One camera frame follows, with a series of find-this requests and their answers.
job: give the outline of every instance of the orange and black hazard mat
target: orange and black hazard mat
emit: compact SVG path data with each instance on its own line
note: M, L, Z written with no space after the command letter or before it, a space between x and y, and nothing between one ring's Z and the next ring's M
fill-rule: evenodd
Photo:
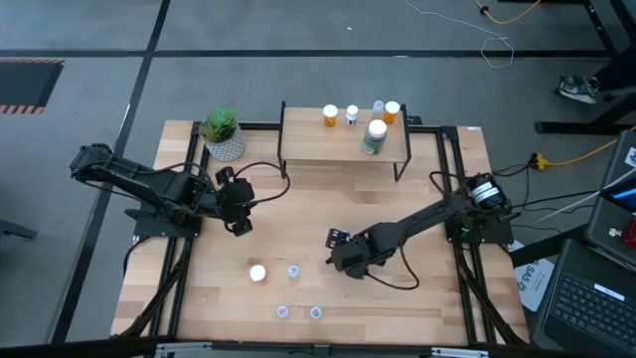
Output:
M0 60L0 114L37 114L47 106L61 60Z

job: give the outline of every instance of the laptop keyboard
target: laptop keyboard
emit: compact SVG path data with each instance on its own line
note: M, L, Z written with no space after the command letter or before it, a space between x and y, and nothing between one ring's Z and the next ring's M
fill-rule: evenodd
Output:
M594 284L562 275L551 315L627 351L636 347L636 307L594 288Z

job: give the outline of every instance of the wooden table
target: wooden table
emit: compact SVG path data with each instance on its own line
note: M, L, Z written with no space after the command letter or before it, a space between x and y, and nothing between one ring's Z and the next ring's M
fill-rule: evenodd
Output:
M285 168L287 161L300 163L312 160L392 163L395 181L399 181L411 157L410 141L405 130L405 111L406 107L402 105L396 120L388 125L382 151L376 155L369 155L362 150L362 143L367 127L372 121L370 109L360 109L356 125L347 125L347 109L339 108L336 126L326 127L323 123L322 108L286 107L283 103L283 129L279 136L280 166ZM399 173L398 163L402 164Z
M184 160L191 127L190 121L166 122L155 168ZM481 129L460 127L458 132L467 173L489 171ZM276 162L277 131L246 130L244 135L247 147L232 163L234 168L259 160ZM279 200L252 209L251 233L235 238L222 222L205 220L194 245L178 338L465 345L455 263L442 225L411 238L405 246L408 261L421 279L416 290L399 291L370 279L355 280L325 265L329 250L324 244L330 228L356 233L440 199L427 178L428 172L439 170L434 136L413 133L410 140L411 167L398 183L392 180L393 173L374 163L294 162L287 168L291 190ZM197 158L203 150L201 142ZM211 161L208 171L214 174L225 165ZM244 175L256 198L275 195L285 185L269 167L254 167ZM154 294L165 248L165 239L153 239L131 255L113 333L127 328ZM490 298L517 334L528 340L510 259L494 245L480 250ZM266 267L265 281L249 279L248 270L256 264ZM299 265L298 280L288 277L290 265ZM395 284L411 283L398 257L371 271ZM474 297L472 303L477 335L484 340L481 310ZM285 320L275 314L281 304L290 307ZM320 320L309 316L314 305L323 308ZM166 332L171 307L168 297L160 333Z

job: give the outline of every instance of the white lid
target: white lid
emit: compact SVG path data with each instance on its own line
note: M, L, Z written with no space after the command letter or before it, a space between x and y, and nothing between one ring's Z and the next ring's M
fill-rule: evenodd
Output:
M265 268L261 265L252 266L249 270L249 277L255 282L263 280L265 278Z
M289 273L289 276L291 278L297 278L298 274L300 273L300 268L298 268L298 266L296 265L292 265L287 269L287 273Z
M358 117L358 108L354 105L347 107L347 119L356 119Z
M278 308L276 308L276 315L278 318L287 318L289 315L289 308L287 308L287 306L278 306Z
M338 115L338 107L333 104L327 104L322 108L322 115L332 117Z
M399 112L399 104L396 101L388 101L387 104L385 104L385 109L390 114L396 114Z
M369 123L369 134L381 138L387 133L387 124L381 119L374 119Z
M309 315L311 315L313 319L320 319L320 317L322 317L322 309L318 306L313 306L309 311Z

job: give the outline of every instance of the sneaker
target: sneaker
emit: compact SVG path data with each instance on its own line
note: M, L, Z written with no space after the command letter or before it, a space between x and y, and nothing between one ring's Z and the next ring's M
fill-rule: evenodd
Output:
M558 81L558 93L579 102L595 104L598 81L579 76L561 75Z

